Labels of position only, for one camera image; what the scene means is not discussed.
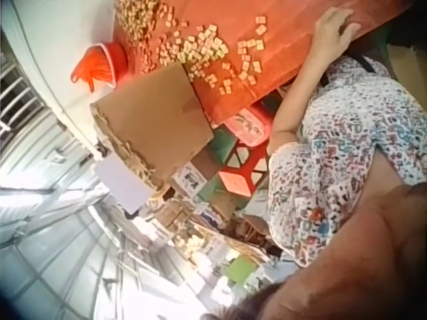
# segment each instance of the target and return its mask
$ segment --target woman's hand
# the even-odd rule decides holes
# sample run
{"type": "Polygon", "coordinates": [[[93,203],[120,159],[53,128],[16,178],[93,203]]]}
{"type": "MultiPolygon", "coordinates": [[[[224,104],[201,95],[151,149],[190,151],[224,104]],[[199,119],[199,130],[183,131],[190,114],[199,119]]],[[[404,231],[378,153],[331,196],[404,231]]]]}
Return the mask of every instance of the woman's hand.
{"type": "Polygon", "coordinates": [[[359,23],[346,25],[353,12],[351,9],[332,7],[320,17],[316,22],[308,59],[327,68],[347,50],[361,27],[359,23]]]}

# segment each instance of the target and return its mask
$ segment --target woman's arm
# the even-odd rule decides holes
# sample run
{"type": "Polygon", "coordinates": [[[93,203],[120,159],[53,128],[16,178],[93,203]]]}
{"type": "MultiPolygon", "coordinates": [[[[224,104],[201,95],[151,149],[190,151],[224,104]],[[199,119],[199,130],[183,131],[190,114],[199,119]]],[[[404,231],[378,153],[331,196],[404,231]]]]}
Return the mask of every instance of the woman's arm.
{"type": "Polygon", "coordinates": [[[333,7],[316,23],[310,53],[274,118],[268,147],[270,153],[286,143],[297,141],[296,131],[322,75],[329,64],[348,48],[360,28],[359,24],[351,23],[340,34],[340,29],[352,13],[350,9],[333,7]]]}

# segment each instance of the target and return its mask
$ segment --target orange plastic bag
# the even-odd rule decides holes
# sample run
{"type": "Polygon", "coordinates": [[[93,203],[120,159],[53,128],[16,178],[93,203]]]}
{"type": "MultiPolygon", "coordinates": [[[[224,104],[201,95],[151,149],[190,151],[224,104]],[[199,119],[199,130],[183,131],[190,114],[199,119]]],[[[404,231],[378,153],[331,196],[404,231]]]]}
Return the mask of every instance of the orange plastic bag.
{"type": "Polygon", "coordinates": [[[95,91],[93,80],[113,83],[113,73],[107,56],[101,47],[90,47],[71,73],[71,82],[79,79],[89,85],[91,92],[95,91]]]}

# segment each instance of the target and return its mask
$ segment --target red plastic container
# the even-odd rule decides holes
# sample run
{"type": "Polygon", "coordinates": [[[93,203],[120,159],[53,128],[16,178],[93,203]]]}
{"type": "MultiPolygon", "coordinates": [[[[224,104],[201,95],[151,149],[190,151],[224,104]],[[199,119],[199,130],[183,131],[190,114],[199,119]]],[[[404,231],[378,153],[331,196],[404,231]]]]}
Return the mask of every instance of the red plastic container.
{"type": "Polygon", "coordinates": [[[248,147],[266,141],[272,132],[273,117],[255,103],[224,122],[227,128],[248,147]]]}
{"type": "Polygon", "coordinates": [[[113,88],[117,87],[117,83],[127,74],[127,57],[126,52],[121,45],[116,42],[98,43],[107,56],[110,69],[113,71],[113,88]]]}

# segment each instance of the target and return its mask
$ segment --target white wall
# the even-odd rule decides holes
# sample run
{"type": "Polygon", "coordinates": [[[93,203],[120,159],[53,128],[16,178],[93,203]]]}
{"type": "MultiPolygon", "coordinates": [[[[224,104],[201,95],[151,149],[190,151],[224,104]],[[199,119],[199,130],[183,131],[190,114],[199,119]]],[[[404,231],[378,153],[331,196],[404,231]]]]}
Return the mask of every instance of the white wall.
{"type": "Polygon", "coordinates": [[[90,94],[70,74],[86,49],[111,41],[114,0],[4,0],[2,28],[36,91],[70,131],[95,152],[89,104],[110,89],[90,94]]]}

